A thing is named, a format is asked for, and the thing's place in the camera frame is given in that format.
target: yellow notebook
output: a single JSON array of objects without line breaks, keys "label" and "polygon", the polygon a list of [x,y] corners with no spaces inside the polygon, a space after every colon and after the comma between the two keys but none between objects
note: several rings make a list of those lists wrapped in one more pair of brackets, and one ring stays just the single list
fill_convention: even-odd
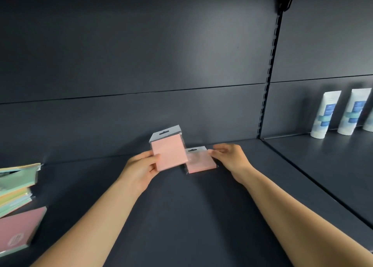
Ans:
[{"label": "yellow notebook", "polygon": [[9,194],[2,195],[0,196],[0,207],[29,193],[30,193],[30,189],[21,188]]}]

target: stack of notebooks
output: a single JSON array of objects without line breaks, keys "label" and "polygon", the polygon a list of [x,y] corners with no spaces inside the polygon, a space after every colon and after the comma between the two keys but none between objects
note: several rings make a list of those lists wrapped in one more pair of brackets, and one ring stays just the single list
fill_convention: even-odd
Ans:
[{"label": "stack of notebooks", "polygon": [[0,218],[32,201],[41,164],[0,169]]}]

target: pink notebook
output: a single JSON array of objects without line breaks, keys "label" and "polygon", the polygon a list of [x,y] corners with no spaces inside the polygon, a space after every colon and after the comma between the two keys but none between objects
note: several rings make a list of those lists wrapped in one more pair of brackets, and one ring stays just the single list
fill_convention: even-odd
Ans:
[{"label": "pink notebook", "polygon": [[215,169],[217,167],[212,157],[208,154],[206,147],[188,148],[185,151],[187,152],[189,160],[186,163],[189,174]]},{"label": "pink notebook", "polygon": [[46,207],[0,219],[0,257],[29,246]]},{"label": "pink notebook", "polygon": [[179,134],[153,141],[152,149],[154,155],[160,154],[159,161],[156,163],[158,171],[179,166],[188,161],[184,143]]}]

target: person's right hand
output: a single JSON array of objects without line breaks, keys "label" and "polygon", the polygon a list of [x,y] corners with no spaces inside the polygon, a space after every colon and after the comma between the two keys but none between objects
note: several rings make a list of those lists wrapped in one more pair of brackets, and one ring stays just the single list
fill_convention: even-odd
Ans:
[{"label": "person's right hand", "polygon": [[237,144],[215,144],[214,150],[209,149],[209,154],[221,161],[223,165],[232,173],[232,176],[240,184],[244,185],[244,177],[254,167],[245,156],[241,146]]}]

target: tube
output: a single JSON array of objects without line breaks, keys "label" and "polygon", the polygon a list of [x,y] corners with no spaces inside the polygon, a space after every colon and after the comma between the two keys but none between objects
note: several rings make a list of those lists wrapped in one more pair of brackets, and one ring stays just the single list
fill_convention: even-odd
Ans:
[{"label": "tube", "polygon": [[363,130],[373,132],[373,109],[371,110],[367,120],[364,123]]},{"label": "tube", "polygon": [[313,122],[311,137],[320,139],[325,137],[335,105],[337,104],[340,95],[340,90],[324,93],[315,121]]},{"label": "tube", "polygon": [[339,123],[338,133],[342,135],[352,135],[370,91],[371,88],[360,88],[351,91],[346,110]]}]

